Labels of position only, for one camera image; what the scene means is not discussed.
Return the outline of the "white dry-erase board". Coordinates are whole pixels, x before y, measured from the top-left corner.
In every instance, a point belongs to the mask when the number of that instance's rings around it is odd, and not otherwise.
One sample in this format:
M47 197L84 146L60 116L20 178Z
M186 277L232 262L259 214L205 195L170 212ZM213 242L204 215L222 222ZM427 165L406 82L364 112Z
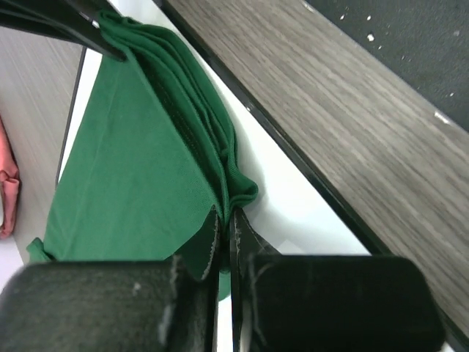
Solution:
M238 161L243 173L259 186L259 195L245 214L252 227L282 254L369 254L369 250L352 233L352 225L339 218L324 197L310 184L291 162L274 139L254 117L254 107L248 107L235 97L227 78L209 66L196 54L188 36L163 14L153 1L108 1L121 15L142 23L167 27L192 50L205 69L227 107L238 140ZM59 182L67 164L76 134L97 76L102 55L83 49L70 104L63 153L57 172ZM232 300L229 296L218 304L217 351L233 351Z

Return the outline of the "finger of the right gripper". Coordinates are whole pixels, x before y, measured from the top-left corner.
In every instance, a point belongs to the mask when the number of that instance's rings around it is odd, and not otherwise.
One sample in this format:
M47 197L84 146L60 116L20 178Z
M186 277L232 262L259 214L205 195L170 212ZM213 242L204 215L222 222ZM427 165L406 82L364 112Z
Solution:
M1 26L76 43L124 61L125 55L107 43L95 26L103 10L116 12L108 1L5 0Z

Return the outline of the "green t-shirt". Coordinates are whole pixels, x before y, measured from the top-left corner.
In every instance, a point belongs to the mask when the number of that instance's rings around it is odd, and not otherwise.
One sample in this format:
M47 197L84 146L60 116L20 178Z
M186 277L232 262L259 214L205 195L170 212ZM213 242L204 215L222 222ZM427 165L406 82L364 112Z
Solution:
M164 260L202 276L208 244L189 244L215 210L226 232L257 184L237 162L232 120L208 75L172 30L115 12L98 19L104 56L54 194L33 263Z

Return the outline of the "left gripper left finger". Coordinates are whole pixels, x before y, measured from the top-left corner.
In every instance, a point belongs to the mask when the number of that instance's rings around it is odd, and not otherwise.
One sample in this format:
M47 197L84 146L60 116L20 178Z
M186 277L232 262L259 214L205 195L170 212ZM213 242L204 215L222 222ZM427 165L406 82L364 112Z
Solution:
M1 293L3 351L215 351L221 222L211 210L186 249L163 261L25 266Z

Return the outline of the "folded pink t-shirt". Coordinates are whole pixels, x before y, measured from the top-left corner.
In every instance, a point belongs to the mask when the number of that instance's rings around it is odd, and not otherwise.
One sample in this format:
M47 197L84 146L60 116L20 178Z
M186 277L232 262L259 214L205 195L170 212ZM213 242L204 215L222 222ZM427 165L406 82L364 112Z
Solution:
M8 238L15 228L20 186L19 168L13 158L10 141L1 122L1 205L3 209L1 239Z

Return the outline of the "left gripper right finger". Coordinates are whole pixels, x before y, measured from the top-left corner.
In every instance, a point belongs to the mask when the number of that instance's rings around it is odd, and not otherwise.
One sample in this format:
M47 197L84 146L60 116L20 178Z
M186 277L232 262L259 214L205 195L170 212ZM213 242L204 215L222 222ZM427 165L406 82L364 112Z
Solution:
M391 255L281 254L241 209L230 222L235 351L439 351L424 275Z

